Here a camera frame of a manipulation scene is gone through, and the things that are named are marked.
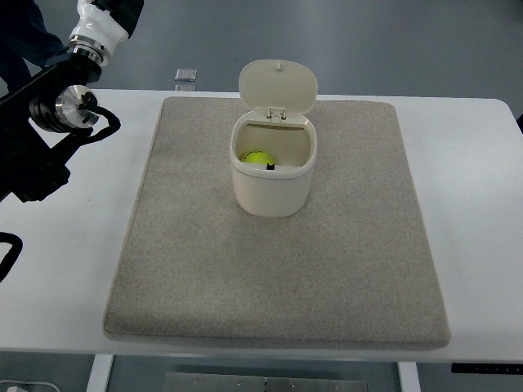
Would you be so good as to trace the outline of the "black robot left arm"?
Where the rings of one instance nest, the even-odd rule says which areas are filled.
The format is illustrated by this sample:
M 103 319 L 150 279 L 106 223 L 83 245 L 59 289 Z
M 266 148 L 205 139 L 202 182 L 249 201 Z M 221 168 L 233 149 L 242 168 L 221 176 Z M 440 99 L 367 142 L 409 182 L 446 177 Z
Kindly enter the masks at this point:
M 69 181 L 66 163 L 84 145 L 114 134 L 120 121 L 87 88 L 102 58 L 84 44 L 62 50 L 1 99 L 1 197 L 42 201 Z

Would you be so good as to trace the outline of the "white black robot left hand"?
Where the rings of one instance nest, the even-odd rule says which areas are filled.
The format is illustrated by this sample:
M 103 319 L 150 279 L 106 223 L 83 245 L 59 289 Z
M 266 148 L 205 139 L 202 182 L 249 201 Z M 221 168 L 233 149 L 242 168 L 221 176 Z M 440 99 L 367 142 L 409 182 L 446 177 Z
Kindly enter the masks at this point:
M 117 45 L 134 33 L 144 2 L 78 1 L 78 23 L 69 35 L 68 48 L 104 67 L 110 63 Z

